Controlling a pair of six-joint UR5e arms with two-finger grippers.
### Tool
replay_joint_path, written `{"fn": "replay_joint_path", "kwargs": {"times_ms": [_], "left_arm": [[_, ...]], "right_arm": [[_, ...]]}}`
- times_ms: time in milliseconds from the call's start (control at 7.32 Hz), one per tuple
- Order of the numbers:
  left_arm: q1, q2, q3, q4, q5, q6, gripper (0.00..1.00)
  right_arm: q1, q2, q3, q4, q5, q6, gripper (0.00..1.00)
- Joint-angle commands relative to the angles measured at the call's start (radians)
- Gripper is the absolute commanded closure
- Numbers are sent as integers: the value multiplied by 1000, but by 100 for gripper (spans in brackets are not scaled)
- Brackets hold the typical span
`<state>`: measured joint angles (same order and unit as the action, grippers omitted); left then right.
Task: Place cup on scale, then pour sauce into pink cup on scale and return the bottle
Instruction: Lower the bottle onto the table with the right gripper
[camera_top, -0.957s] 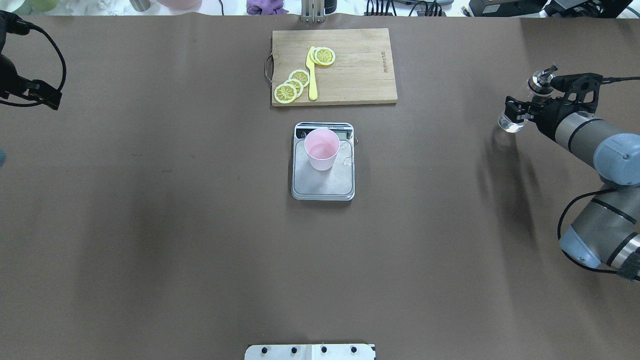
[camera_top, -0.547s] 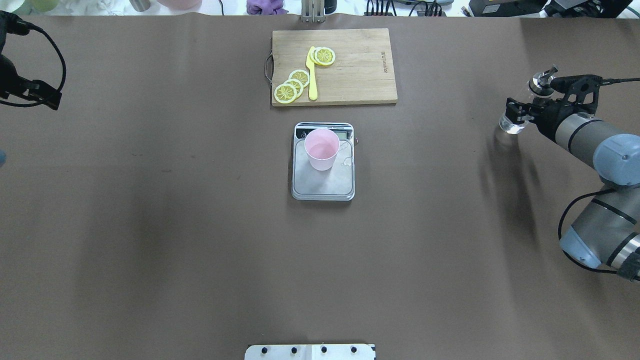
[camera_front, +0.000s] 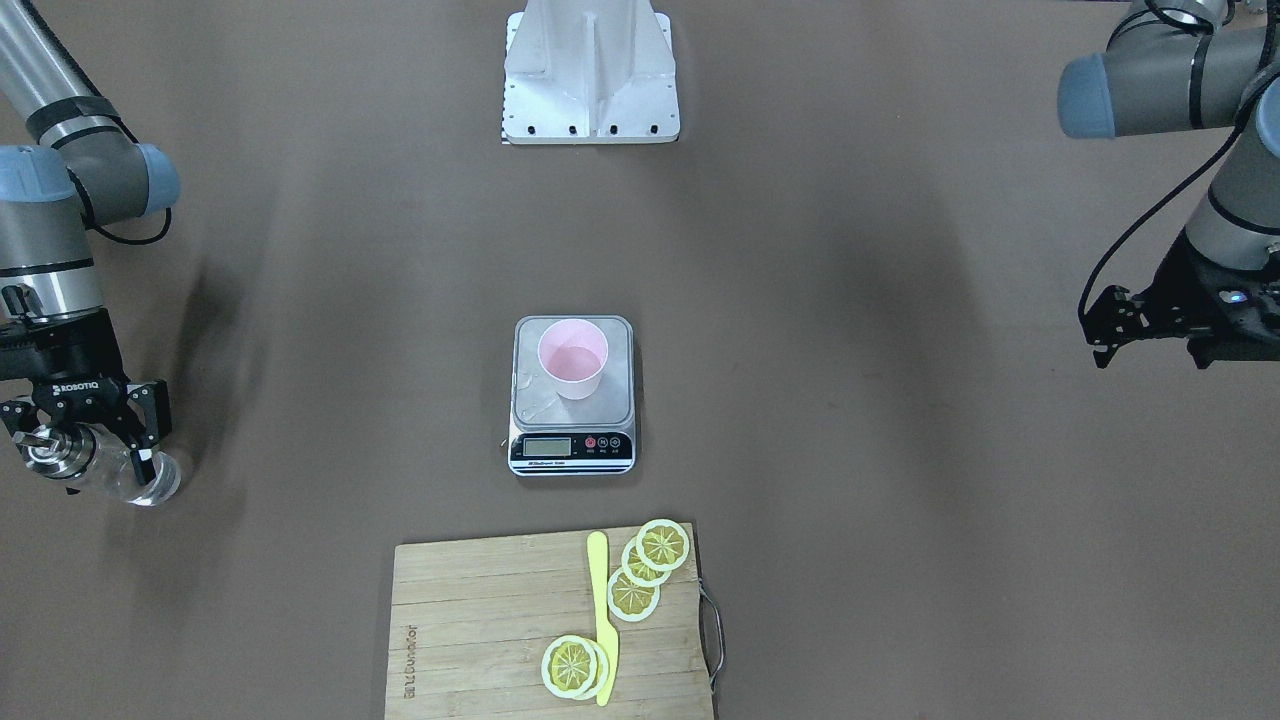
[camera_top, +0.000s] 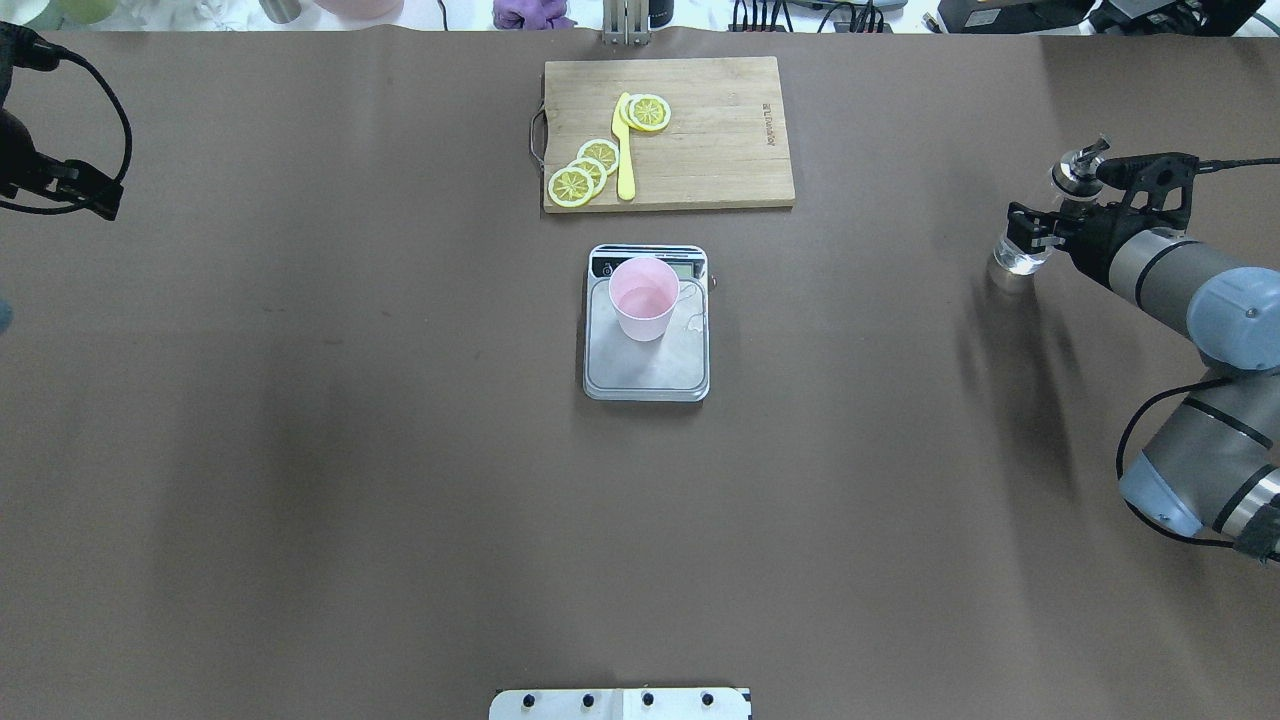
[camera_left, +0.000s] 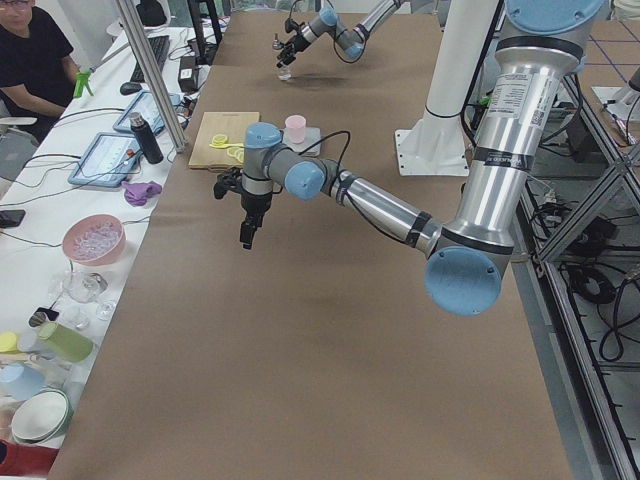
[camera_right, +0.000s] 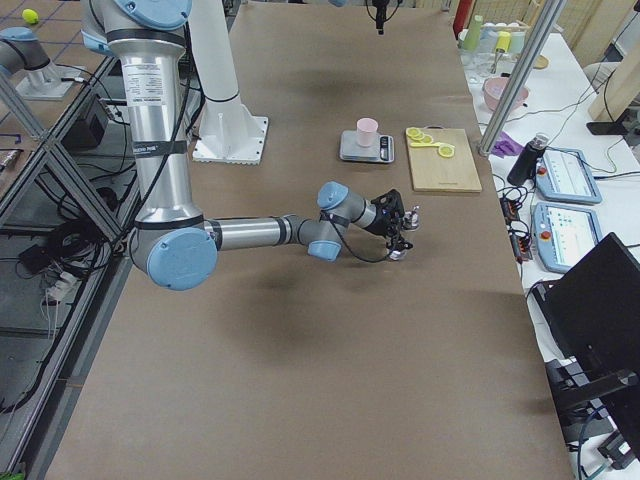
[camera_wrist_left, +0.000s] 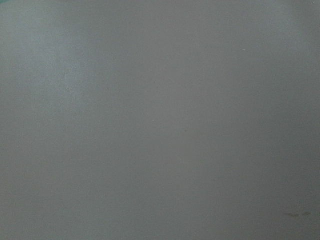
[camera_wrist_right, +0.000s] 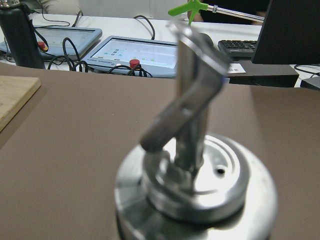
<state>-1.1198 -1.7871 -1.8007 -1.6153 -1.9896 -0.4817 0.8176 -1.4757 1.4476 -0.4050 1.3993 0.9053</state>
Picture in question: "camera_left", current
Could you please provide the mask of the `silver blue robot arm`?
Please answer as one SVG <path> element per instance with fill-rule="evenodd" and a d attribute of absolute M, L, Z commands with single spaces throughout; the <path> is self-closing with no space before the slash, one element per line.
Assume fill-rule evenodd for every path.
<path fill-rule="evenodd" d="M 455 217 L 439 222 L 338 162 L 305 159 L 274 125 L 247 128 L 236 188 L 246 217 L 240 240 L 250 248 L 273 190 L 309 200 L 319 194 L 354 209 L 376 230 L 422 251 L 432 300 L 457 315 L 476 315 L 498 299 L 514 243 L 511 221 L 561 80 L 576 72 L 597 1 L 455 1 L 448 11 L 423 117 L 397 134 L 407 175 L 462 176 Z M 471 157 L 460 116 L 483 48 L 499 41 L 500 67 Z"/>
<path fill-rule="evenodd" d="M 332 39 L 334 53 L 342 62 L 356 63 L 364 54 L 372 33 L 403 4 L 404 1 L 380 1 L 353 28 L 348 28 L 343 23 L 331 3 L 322 6 L 309 22 L 296 22 L 290 11 L 284 27 L 285 32 L 291 33 L 292 36 L 286 42 L 274 37 L 272 48 L 278 52 L 276 67 L 290 66 L 298 54 L 304 52 L 323 35 Z"/>

